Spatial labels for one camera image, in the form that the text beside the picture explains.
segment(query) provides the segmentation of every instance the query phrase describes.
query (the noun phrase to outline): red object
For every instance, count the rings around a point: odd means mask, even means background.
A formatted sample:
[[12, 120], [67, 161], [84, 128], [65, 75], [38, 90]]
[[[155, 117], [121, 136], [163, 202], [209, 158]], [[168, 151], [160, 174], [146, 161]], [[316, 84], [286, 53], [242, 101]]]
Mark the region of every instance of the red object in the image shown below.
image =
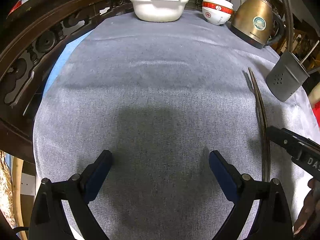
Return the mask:
[[208, 7], [208, 8], [211, 8], [211, 9], [215, 9], [215, 10], [218, 10], [218, 11], [222, 11], [222, 12], [225, 12], [225, 13], [228, 13], [228, 14], [233, 14], [233, 10], [232, 9], [224, 7], [222, 5], [218, 5], [218, 4], [212, 3], [212, 2], [202, 2], [202, 6], [203, 7]]
[[318, 126], [320, 127], [320, 102], [315, 104], [315, 107], [312, 108], [313, 114], [315, 115], [317, 122], [318, 122]]
[[17, 3], [16, 3], [16, 5], [12, 8], [12, 10], [10, 11], [10, 13], [12, 13], [15, 9], [17, 9], [20, 5], [22, 5], [22, 1], [21, 0], [19, 0]]

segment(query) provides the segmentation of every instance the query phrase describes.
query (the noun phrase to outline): human hand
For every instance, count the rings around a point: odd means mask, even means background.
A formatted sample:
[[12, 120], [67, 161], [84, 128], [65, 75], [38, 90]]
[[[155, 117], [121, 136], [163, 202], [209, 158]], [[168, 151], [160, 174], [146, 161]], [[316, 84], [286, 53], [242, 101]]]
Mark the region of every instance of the human hand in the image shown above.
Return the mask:
[[320, 200], [314, 198], [313, 192], [316, 184], [316, 179], [312, 178], [308, 182], [308, 187], [311, 188], [303, 201], [303, 207], [299, 213], [296, 222], [293, 225], [293, 234], [299, 233], [306, 225], [308, 219], [314, 211], [320, 211]]

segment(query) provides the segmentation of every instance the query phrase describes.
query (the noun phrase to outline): kettle label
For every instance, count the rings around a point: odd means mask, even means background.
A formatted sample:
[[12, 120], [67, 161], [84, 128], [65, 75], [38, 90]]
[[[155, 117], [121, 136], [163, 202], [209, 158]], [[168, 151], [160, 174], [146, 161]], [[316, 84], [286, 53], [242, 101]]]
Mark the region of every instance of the kettle label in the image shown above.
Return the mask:
[[260, 31], [263, 31], [266, 28], [266, 21], [258, 16], [253, 19], [253, 24]]

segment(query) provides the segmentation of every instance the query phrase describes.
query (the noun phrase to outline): kettle base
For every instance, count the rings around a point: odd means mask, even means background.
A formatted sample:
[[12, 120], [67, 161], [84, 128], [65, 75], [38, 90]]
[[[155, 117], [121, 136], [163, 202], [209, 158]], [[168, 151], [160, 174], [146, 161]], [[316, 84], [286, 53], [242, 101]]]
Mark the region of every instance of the kettle base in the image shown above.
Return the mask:
[[233, 25], [230, 26], [230, 30], [237, 35], [239, 38], [241, 38], [242, 40], [244, 40], [245, 42], [249, 43], [250, 45], [258, 48], [258, 49], [262, 49], [264, 47], [263, 44], [261, 44], [260, 42], [257, 42], [256, 40], [254, 40], [253, 38], [249, 37], [247, 34], [243, 33], [242, 31], [238, 30], [236, 27], [234, 27]]

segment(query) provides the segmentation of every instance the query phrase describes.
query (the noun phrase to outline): metal rod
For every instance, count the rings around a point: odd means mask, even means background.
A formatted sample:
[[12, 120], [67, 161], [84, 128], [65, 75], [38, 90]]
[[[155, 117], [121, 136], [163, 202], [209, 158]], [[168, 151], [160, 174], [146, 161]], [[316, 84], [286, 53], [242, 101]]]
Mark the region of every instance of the metal rod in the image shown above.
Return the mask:
[[313, 48], [308, 52], [308, 54], [299, 62], [300, 64], [304, 63], [304, 61], [310, 56], [310, 54], [313, 52], [313, 50], [316, 48], [316, 46], [319, 44], [319, 40], [317, 40], [316, 44], [313, 46]]

